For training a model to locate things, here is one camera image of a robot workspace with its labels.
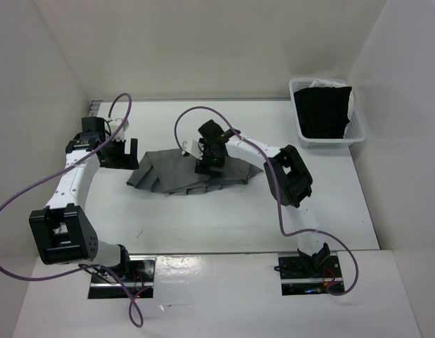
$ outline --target wall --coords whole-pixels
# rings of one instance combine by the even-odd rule
[[[89,99],[289,97],[345,78],[384,0],[34,0]]]
[[[64,146],[88,103],[30,0],[0,0],[0,203],[64,163]],[[55,182],[0,215],[0,263],[31,275],[36,250],[28,225]],[[0,338],[11,337],[27,283],[0,273]]]
[[[435,1],[388,0],[349,80],[370,130],[352,151],[372,221],[435,337]]]

